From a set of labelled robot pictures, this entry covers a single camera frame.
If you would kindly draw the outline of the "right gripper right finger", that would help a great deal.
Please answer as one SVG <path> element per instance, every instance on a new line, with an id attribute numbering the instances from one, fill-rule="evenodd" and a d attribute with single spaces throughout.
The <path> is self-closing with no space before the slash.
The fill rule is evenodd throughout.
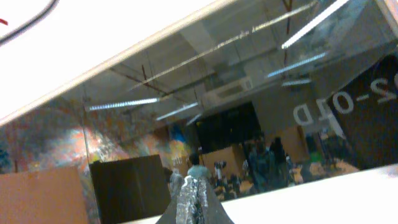
<path id="1" fill-rule="evenodd" d="M 200 206 L 200 223 L 234 224 L 218 200 L 212 186 L 204 178 L 198 180 L 197 197 Z"/>

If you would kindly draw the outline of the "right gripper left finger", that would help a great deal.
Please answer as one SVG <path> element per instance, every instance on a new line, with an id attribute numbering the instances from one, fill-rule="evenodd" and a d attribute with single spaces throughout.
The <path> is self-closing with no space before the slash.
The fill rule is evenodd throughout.
<path id="1" fill-rule="evenodd" d="M 186 176 L 166 211 L 156 224 L 197 224 L 199 223 L 198 179 Z"/>

